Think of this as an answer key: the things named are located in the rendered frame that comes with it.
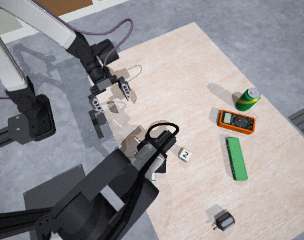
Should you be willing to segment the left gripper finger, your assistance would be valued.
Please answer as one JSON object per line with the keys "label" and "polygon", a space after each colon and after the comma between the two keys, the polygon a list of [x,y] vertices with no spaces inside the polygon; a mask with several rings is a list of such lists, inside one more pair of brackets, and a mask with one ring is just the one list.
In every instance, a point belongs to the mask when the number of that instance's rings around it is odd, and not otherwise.
{"label": "left gripper finger", "polygon": [[[122,91],[122,93],[124,94],[125,98],[127,100],[129,100],[129,97],[130,97],[130,94],[131,94],[131,91],[129,91],[129,88],[126,84],[122,84],[120,90]],[[127,95],[128,94],[128,95]]]}
{"label": "left gripper finger", "polygon": [[[100,105],[100,103],[98,102],[97,99],[94,98],[93,104],[94,104],[94,106],[95,106],[95,108],[96,108],[96,109],[95,109],[96,112],[106,113],[106,112],[103,110],[102,106]],[[101,109],[98,109],[98,108],[101,108]]]}

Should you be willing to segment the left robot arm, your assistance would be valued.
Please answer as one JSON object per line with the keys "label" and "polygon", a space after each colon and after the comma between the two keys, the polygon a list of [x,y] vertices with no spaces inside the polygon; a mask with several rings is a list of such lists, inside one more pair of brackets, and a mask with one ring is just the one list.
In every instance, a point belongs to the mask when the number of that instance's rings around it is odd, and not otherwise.
{"label": "left robot arm", "polygon": [[[34,0],[0,0],[0,9],[48,36],[66,52],[80,59],[88,74],[102,68],[95,55],[98,54],[97,56],[104,66],[107,54],[114,49],[109,39],[90,46],[81,33],[69,28]],[[102,68],[102,70],[103,76],[93,81],[100,91],[111,86],[110,80],[114,79],[109,67]],[[23,112],[28,118],[29,136],[36,138],[50,132],[52,128],[44,94],[35,96],[34,86],[30,78],[25,76],[19,68],[1,38],[0,80],[6,88],[6,94],[14,104],[18,105],[19,112]]]}

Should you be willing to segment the green soda can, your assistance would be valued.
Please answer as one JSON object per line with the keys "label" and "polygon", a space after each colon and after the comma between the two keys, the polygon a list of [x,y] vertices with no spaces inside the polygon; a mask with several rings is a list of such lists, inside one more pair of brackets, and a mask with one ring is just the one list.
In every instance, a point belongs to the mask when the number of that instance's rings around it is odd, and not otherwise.
{"label": "green soda can", "polygon": [[252,87],[247,89],[244,94],[237,100],[235,106],[240,111],[248,111],[261,98],[261,91]]}

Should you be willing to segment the orange digital multimeter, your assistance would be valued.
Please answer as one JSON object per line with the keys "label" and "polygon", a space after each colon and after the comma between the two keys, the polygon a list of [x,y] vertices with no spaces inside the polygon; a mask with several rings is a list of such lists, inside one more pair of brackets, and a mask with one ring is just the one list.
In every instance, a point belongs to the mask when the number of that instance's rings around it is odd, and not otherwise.
{"label": "orange digital multimeter", "polygon": [[255,118],[222,110],[219,114],[217,125],[222,128],[250,135],[255,131]]}

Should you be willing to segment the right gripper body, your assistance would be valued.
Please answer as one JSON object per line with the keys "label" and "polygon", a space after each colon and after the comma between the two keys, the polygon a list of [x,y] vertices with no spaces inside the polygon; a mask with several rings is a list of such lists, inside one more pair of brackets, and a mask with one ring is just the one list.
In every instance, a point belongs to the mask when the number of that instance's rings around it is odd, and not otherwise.
{"label": "right gripper body", "polygon": [[154,173],[166,173],[166,162],[159,169],[157,169]]}

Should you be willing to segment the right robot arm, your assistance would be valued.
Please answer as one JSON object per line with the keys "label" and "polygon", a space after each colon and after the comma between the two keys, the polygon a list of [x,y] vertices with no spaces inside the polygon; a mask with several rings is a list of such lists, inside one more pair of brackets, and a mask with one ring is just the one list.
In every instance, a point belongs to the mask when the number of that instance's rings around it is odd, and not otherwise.
{"label": "right robot arm", "polygon": [[[127,157],[120,149],[111,152],[50,210],[49,216],[35,223],[38,240],[105,240],[131,198],[139,171],[171,134],[164,130],[151,138],[146,133],[134,157]],[[158,196],[152,174],[166,162],[166,152],[176,142],[176,137],[172,138],[147,170],[130,220],[116,240],[123,238]],[[124,202],[118,212],[100,192],[106,185]]]}

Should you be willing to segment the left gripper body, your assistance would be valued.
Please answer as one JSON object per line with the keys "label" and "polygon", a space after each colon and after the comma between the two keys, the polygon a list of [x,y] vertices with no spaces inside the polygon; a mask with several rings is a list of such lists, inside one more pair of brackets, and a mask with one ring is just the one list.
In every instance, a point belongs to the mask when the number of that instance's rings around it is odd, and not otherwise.
{"label": "left gripper body", "polygon": [[[102,76],[103,76],[103,70],[102,70],[102,68],[98,68],[98,69],[96,69],[96,70],[90,72],[89,76],[90,76],[92,82],[93,82],[94,80],[96,80],[96,79],[102,77]],[[114,79],[110,81],[112,84],[118,82],[119,88],[121,88],[122,84],[126,84],[126,85],[128,86],[128,88],[129,88],[129,91],[131,91],[128,82],[125,81],[125,79],[123,78],[123,76],[120,77],[120,78],[117,78],[116,75],[113,75],[113,78],[114,78]],[[94,82],[93,82],[93,83],[94,83]],[[94,98],[96,99],[96,97],[95,97],[96,95],[98,95],[98,94],[100,94],[100,93],[106,91],[106,89],[100,91],[100,90],[98,90],[98,88],[97,88],[96,85],[94,84],[94,86],[92,86],[92,87],[90,88],[90,91],[91,91],[92,94],[88,96],[89,102],[90,102],[90,104],[92,105],[92,107],[93,107],[94,109],[96,109],[95,106],[94,106],[94,104],[93,104],[93,100],[94,100]]]}

